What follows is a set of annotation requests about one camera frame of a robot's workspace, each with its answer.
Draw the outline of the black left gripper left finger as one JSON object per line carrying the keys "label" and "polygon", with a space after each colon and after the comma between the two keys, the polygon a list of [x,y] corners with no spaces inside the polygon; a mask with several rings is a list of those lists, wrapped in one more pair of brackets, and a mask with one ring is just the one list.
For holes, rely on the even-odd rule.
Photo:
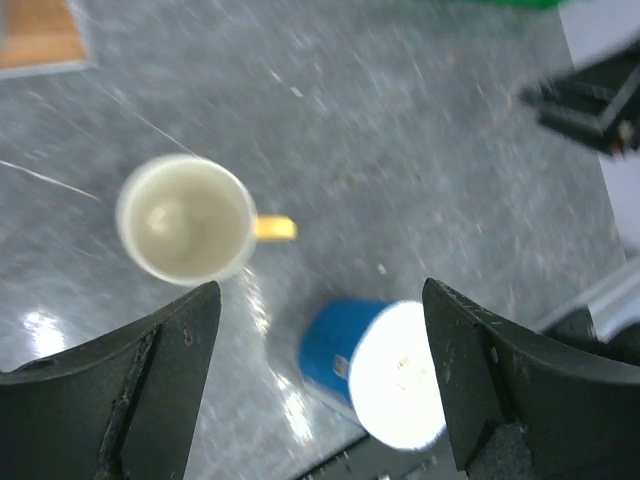
{"label": "black left gripper left finger", "polygon": [[183,478],[220,316],[220,287],[206,283],[2,373],[2,478]]}

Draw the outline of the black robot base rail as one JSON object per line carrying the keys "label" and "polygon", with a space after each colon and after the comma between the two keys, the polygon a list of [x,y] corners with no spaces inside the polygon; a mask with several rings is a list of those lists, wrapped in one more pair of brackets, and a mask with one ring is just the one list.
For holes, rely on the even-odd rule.
{"label": "black robot base rail", "polygon": [[447,431],[424,450],[393,449],[365,434],[298,474],[296,480],[466,479],[456,468]]}

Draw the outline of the white blue paper roll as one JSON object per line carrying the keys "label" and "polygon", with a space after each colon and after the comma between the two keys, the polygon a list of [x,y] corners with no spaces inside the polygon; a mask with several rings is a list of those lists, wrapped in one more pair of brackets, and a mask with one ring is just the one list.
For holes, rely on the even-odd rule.
{"label": "white blue paper roll", "polygon": [[297,365],[324,404],[391,448],[426,450],[446,430],[418,301],[327,304],[301,338]]}

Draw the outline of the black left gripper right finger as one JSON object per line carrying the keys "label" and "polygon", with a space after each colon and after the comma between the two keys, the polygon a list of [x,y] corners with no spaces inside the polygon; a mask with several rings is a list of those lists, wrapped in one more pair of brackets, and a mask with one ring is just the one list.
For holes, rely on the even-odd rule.
{"label": "black left gripper right finger", "polygon": [[639,329],[603,343],[578,308],[534,332],[436,279],[422,304],[456,468],[490,476],[515,443],[537,479],[639,475]]}

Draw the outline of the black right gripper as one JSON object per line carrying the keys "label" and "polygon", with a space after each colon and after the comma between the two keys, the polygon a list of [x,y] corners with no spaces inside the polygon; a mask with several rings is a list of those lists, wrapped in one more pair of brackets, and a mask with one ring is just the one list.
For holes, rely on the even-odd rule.
{"label": "black right gripper", "polygon": [[639,41],[520,93],[540,125],[606,155],[639,150]]}

